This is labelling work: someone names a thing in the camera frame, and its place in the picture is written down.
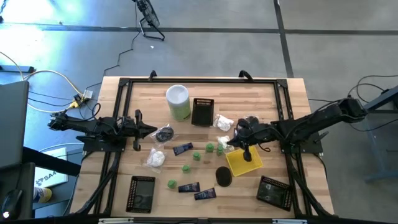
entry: black disc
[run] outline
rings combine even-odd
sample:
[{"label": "black disc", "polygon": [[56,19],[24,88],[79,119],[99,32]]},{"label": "black disc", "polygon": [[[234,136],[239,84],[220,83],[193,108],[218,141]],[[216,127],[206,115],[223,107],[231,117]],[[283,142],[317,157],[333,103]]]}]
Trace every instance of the black disc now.
[{"label": "black disc", "polygon": [[216,170],[217,184],[222,187],[228,187],[232,183],[231,171],[227,167],[219,167]]},{"label": "black disc", "polygon": [[156,133],[156,140],[158,142],[167,142],[174,136],[174,130],[171,127],[164,127]]}]

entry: yellow box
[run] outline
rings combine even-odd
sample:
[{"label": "yellow box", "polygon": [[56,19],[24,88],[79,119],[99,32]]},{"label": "yellow box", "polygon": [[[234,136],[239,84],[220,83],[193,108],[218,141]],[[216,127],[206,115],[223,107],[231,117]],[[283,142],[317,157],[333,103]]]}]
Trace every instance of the yellow box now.
[{"label": "yellow box", "polygon": [[262,167],[262,161],[257,149],[254,146],[250,146],[249,151],[251,153],[251,162],[247,162],[243,159],[244,151],[242,149],[237,149],[226,155],[226,160],[228,161],[234,177]]}]

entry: wooden tabletop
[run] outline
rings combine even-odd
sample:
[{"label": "wooden tabletop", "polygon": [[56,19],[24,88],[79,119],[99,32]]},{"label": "wooden tabletop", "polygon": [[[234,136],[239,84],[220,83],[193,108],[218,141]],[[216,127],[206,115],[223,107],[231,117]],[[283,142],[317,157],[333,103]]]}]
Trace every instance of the wooden tabletop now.
[{"label": "wooden tabletop", "polygon": [[[120,77],[104,77],[98,102],[101,103],[101,111],[98,116],[112,116],[116,92]],[[287,79],[294,117],[299,118],[310,113],[307,93],[304,81],[301,78]],[[194,98],[214,99],[214,113],[233,119],[247,115],[256,115],[261,122],[269,123],[278,120],[274,89],[267,84],[227,84],[227,83],[179,83],[188,88],[191,107]],[[217,156],[216,153],[206,153],[205,146],[209,142],[217,145],[217,136],[232,136],[232,129],[227,133],[214,127],[201,128],[191,124],[188,119],[183,122],[174,121],[170,115],[169,107],[165,99],[166,90],[173,83],[135,83],[132,88],[132,96],[129,107],[129,116],[134,117],[134,111],[140,109],[144,123],[158,128],[170,124],[177,137],[174,141],[165,145],[166,160],[160,173],[143,167],[153,140],[149,137],[141,140],[141,151],[132,149],[132,139],[127,141],[126,150],[122,153],[118,180],[114,195],[113,217],[212,217],[212,218],[288,218],[293,217],[293,209],[286,212],[256,199],[260,176],[264,175],[286,184],[286,162],[280,153],[279,142],[270,142],[263,147],[270,147],[271,152],[257,149],[264,164],[262,168],[233,177],[229,187],[220,187],[216,183],[215,172],[220,166],[228,167],[225,156]],[[126,88],[124,89],[119,115],[124,108]],[[174,156],[172,148],[192,142],[193,150]],[[192,154],[199,152],[200,161],[194,161]],[[73,198],[71,212],[77,211],[83,206],[97,187],[103,152],[94,152],[81,165],[75,196]],[[323,205],[333,213],[328,184],[321,162],[311,154],[303,154],[305,177],[309,189]],[[190,174],[183,174],[183,165],[190,165]],[[154,201],[150,214],[127,213],[126,202],[133,175],[146,175],[156,177]],[[178,193],[178,189],[169,189],[167,182],[170,179],[177,181],[177,185],[199,182],[201,190],[215,188],[217,198],[195,201],[193,193]],[[301,191],[298,190],[300,208],[304,212]],[[108,187],[104,190],[101,211],[108,198]]]}]

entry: gray floor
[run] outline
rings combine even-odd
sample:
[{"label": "gray floor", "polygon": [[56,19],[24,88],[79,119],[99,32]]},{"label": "gray floor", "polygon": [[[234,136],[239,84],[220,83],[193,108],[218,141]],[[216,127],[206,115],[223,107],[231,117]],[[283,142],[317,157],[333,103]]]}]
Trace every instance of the gray floor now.
[{"label": "gray floor", "polygon": [[[278,28],[272,0],[153,0],[152,3],[162,27]],[[395,13],[398,3],[394,0],[280,0],[280,7],[286,29],[398,30]],[[37,0],[34,3],[14,0],[9,1],[3,16],[5,22],[135,26],[134,5],[130,0]],[[0,29],[1,51],[20,65],[62,72],[80,90],[100,82],[103,70],[117,64],[118,54],[130,48],[135,36],[134,32],[41,31],[35,26],[6,28]],[[134,51],[123,54],[120,67],[108,70],[106,75],[148,75],[156,70],[161,76],[235,77],[245,69],[255,77],[287,76],[279,34],[168,32],[165,35],[165,42],[140,35],[134,41]],[[294,77],[304,78],[309,98],[335,100],[345,97],[363,76],[397,75],[398,35],[288,34],[287,44]],[[0,63],[9,62],[0,58]],[[2,73],[0,83],[18,79],[18,74]],[[366,80],[384,89],[396,86],[397,81],[398,78]],[[38,74],[30,82],[30,89],[40,93],[67,98],[75,93],[55,75]],[[99,88],[94,88],[95,95]],[[371,86],[362,86],[361,94],[370,100],[380,92]],[[323,103],[310,104],[315,110]],[[71,114],[79,116],[77,111]],[[28,109],[25,146],[42,149],[77,142],[76,132],[49,130],[48,119],[48,114]],[[372,116],[371,119],[372,125],[377,126],[396,117]],[[396,150],[393,145],[397,125],[393,123],[375,132],[384,152],[388,145],[389,150]],[[336,214],[398,222],[398,179],[364,183],[364,177],[376,171],[366,133],[359,133],[347,124],[337,124],[328,131],[322,143]],[[397,152],[388,153],[392,167],[397,156]]]}]

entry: green cube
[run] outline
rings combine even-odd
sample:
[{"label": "green cube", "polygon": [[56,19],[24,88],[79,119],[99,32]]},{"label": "green cube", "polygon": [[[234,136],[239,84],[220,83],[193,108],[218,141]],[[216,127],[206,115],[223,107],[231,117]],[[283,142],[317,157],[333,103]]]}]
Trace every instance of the green cube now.
[{"label": "green cube", "polygon": [[223,154],[223,146],[222,145],[219,145],[218,147],[217,147],[217,156],[220,156],[220,155],[222,155]]},{"label": "green cube", "polygon": [[200,161],[201,155],[199,152],[193,153],[193,160]]},{"label": "green cube", "polygon": [[183,167],[182,167],[182,172],[184,173],[184,174],[187,174],[187,173],[189,173],[191,171],[191,168],[188,166],[188,165],[184,165]]},{"label": "green cube", "polygon": [[169,182],[167,183],[167,186],[168,186],[170,189],[174,189],[174,188],[177,186],[177,181],[175,181],[175,180],[169,180]]},{"label": "green cube", "polygon": [[206,145],[206,152],[213,152],[213,150],[214,150],[214,145],[212,143]]}]

